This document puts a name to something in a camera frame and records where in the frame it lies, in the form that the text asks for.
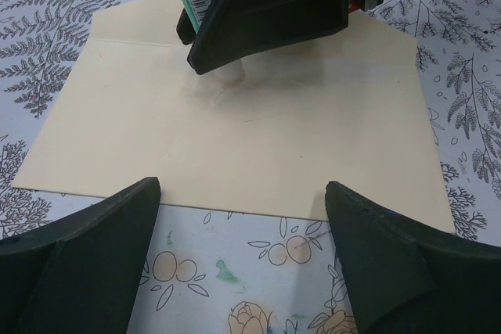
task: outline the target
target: cream envelope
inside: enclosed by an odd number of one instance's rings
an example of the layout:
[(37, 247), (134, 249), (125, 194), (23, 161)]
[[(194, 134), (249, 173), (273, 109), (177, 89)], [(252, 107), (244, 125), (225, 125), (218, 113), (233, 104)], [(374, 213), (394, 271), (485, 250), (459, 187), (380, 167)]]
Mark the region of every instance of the cream envelope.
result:
[(245, 80), (197, 76), (180, 0), (95, 15), (17, 188), (106, 197), (157, 176), (162, 203), (326, 220), (337, 180), (454, 232), (416, 40), (362, 13), (328, 38), (243, 59)]

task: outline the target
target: floral tablecloth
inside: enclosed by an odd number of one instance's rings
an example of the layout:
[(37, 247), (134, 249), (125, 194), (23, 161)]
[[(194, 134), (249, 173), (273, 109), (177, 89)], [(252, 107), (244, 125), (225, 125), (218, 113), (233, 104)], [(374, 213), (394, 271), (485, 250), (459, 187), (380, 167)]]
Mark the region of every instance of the floral tablecloth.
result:
[[(10, 185), (92, 14), (129, 1), (0, 0), (0, 239), (97, 201)], [(416, 65), (457, 235), (499, 246), (500, 7), (501, 0), (384, 0), (371, 12), (419, 39)], [(161, 207), (129, 332), (356, 328), (327, 223)]]

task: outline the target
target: tablecloth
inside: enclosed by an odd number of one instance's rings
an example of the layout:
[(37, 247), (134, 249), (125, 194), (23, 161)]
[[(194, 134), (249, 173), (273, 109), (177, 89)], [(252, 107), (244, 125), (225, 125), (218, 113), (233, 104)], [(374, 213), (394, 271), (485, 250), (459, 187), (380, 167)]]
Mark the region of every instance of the tablecloth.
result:
[[(10, 185), (92, 14), (129, 1), (0, 0), (0, 239), (97, 202)], [(500, 7), (384, 0), (370, 12), (419, 39), (416, 66), (456, 233), (493, 245), (501, 245)], [(356, 326), (327, 223), (161, 207), (128, 331), (338, 334)]]

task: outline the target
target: black plastic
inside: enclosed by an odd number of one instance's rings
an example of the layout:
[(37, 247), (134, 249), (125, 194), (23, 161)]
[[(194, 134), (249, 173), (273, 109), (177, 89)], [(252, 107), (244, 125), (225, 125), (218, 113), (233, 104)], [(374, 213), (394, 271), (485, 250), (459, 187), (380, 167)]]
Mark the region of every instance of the black plastic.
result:
[(186, 11), (177, 31), (184, 44), (193, 42), (189, 64), (205, 74), (256, 52), (335, 34), (347, 25), (348, 0), (213, 0), (197, 35)]
[(360, 334), (499, 332), (501, 248), (428, 227), (337, 182), (326, 208)]
[(0, 332), (126, 333), (160, 204), (146, 178), (0, 242)]

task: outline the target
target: green stain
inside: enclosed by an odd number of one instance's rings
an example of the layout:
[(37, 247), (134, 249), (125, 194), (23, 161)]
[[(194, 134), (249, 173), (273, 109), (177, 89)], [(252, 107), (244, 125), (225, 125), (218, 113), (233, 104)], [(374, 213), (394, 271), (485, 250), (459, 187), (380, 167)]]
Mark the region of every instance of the green stain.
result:
[(219, 259), (216, 262), (216, 267), (219, 269), (219, 273), (216, 275), (217, 279), (234, 285), (240, 283), (240, 280), (226, 267), (223, 260)]
[(172, 245), (174, 244), (171, 240), (171, 233), (169, 232), (169, 235), (167, 235), (167, 248), (172, 248)]

